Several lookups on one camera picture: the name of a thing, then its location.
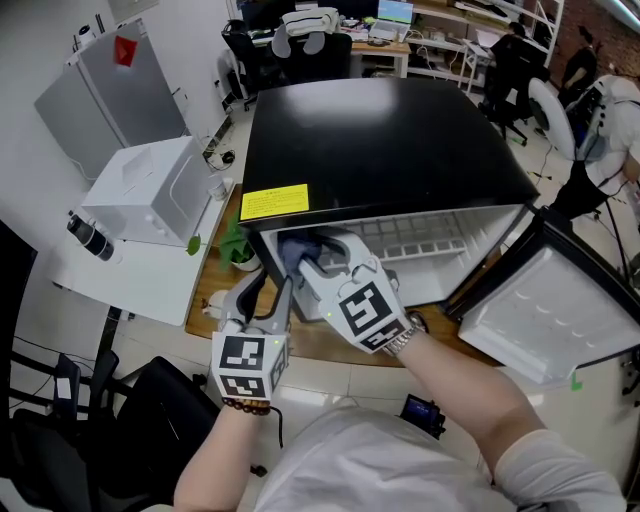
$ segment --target gray refrigerator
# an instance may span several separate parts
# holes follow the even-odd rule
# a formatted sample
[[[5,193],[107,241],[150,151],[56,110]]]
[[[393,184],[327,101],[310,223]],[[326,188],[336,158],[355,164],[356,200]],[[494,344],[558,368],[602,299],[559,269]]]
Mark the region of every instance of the gray refrigerator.
[[[118,63],[117,37],[128,44],[130,65]],[[103,34],[77,57],[35,107],[87,180],[95,181],[118,149],[187,133],[142,20]]]

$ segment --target yellow sticker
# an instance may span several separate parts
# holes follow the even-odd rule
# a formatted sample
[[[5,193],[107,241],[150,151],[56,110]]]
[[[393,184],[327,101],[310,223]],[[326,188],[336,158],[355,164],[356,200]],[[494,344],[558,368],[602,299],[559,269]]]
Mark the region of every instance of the yellow sticker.
[[[309,210],[309,193],[306,183],[290,187],[270,188],[242,195],[240,220],[283,215]]]

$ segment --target wooden surface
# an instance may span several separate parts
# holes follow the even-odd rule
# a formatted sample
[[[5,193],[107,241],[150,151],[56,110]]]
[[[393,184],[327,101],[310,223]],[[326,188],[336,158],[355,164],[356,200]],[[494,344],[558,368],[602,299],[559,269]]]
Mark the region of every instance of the wooden surface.
[[[353,43],[351,53],[367,53],[374,55],[376,53],[397,53],[398,55],[411,54],[411,48],[407,43],[391,43],[387,46],[371,46],[362,41]]]
[[[233,266],[222,270],[218,251],[220,237],[226,232],[229,219],[240,206],[241,189],[240,185],[235,187],[205,260],[185,327],[189,334],[211,339],[211,335],[217,327],[217,320],[205,316],[202,313],[202,308],[206,306],[214,292],[230,290],[247,275],[246,272]],[[258,298],[257,315],[269,312],[276,292],[276,287],[271,279],[267,279]],[[436,306],[421,306],[410,309],[422,312],[429,325],[431,335],[437,340],[479,361],[492,366],[498,364],[483,352],[458,338],[458,325],[443,315]],[[322,361],[370,366],[401,366],[397,359],[381,352],[369,355],[352,347],[336,334],[326,322],[301,323],[293,313],[291,315],[291,353],[294,356]]]

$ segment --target red brick wall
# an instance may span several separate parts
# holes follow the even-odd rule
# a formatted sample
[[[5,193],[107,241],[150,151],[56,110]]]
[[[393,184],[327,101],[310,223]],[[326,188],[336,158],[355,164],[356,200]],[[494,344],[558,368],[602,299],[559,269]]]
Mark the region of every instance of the red brick wall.
[[[551,81],[559,84],[571,56],[583,43],[578,27],[584,25],[602,43],[598,75],[608,73],[610,62],[620,73],[640,75],[640,34],[616,20],[593,0],[565,0],[558,41],[551,59]]]

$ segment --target tile floor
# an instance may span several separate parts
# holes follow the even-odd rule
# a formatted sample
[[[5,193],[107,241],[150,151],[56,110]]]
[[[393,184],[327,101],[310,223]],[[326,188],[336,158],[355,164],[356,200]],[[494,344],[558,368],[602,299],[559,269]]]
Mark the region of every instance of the tile floor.
[[[237,108],[233,113],[235,124],[222,142],[222,148],[236,152],[236,161],[225,174],[238,182],[242,180],[252,115],[253,110],[246,113],[242,108]],[[549,143],[535,135],[530,126],[522,128],[530,136],[527,147],[523,148],[512,140],[509,146],[526,171],[539,173]],[[569,163],[555,150],[549,153],[544,175],[552,180],[538,180],[531,176],[541,194],[538,205],[549,204],[553,200],[560,186],[568,179],[569,169]],[[630,207],[614,203],[612,208],[626,252],[630,255],[640,252],[640,236]],[[611,229],[606,210],[603,211],[602,221]],[[526,224],[527,221],[523,221],[522,228]],[[619,265],[615,240],[601,224],[583,217],[574,222],[574,229],[608,261]],[[114,349],[120,356],[117,376],[132,372],[156,355],[167,358],[188,376],[193,373],[207,374],[209,370],[209,340],[142,317],[120,323]],[[521,386],[549,428],[562,434],[569,445],[609,470],[621,484],[624,482],[638,429],[640,408],[634,409],[632,399],[623,400],[621,397],[623,372],[618,359],[579,370],[577,380],[582,382],[579,391],[572,391],[570,384],[541,389],[511,372],[507,373]],[[211,386],[208,392],[215,395]],[[291,358],[273,402],[284,414],[286,447],[302,429],[331,408],[353,405],[355,402],[361,407],[399,414],[408,393],[429,398],[404,369]],[[445,427],[447,431],[442,436],[443,445],[469,464],[479,465],[481,458],[469,435],[450,420],[446,421]],[[265,420],[254,463],[269,469],[279,456],[277,417],[273,414]],[[241,512],[254,508],[262,484],[262,479],[251,477],[239,509]]]

